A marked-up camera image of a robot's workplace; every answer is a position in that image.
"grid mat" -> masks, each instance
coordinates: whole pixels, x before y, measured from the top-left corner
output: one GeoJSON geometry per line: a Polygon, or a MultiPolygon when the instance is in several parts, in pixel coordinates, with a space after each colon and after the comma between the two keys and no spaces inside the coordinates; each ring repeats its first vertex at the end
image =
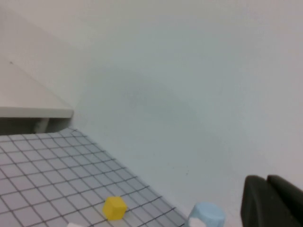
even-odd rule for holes
{"type": "Polygon", "coordinates": [[[0,136],[0,226],[179,227],[184,217],[80,131],[0,136]],[[102,213],[121,196],[122,220],[102,213]]]}

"yellow block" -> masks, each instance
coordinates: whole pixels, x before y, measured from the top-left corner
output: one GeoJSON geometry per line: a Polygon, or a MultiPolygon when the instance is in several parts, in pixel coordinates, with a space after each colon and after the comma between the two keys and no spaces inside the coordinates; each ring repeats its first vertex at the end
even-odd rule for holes
{"type": "Polygon", "coordinates": [[[119,196],[108,197],[103,206],[103,213],[108,220],[122,219],[127,209],[126,203],[119,196]]]}

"white shelf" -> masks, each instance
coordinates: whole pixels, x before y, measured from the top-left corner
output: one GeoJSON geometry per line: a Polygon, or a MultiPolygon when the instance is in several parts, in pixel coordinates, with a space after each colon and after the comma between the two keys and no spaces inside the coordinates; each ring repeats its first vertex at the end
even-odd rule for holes
{"type": "Polygon", "coordinates": [[[0,56],[0,117],[70,118],[73,109],[0,56]]]}

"black object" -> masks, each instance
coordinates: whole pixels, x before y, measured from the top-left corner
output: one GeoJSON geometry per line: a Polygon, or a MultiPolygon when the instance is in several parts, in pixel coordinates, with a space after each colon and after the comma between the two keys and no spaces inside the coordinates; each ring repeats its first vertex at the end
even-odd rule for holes
{"type": "Polygon", "coordinates": [[[303,192],[285,179],[245,179],[241,218],[243,227],[303,227],[303,192]]]}

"blue cup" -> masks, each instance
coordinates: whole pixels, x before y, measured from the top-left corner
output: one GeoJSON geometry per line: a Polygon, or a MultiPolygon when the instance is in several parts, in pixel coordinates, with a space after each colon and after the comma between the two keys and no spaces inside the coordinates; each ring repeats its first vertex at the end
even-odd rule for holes
{"type": "Polygon", "coordinates": [[[197,203],[190,212],[185,227],[223,227],[225,214],[217,205],[210,202],[197,203]]]}

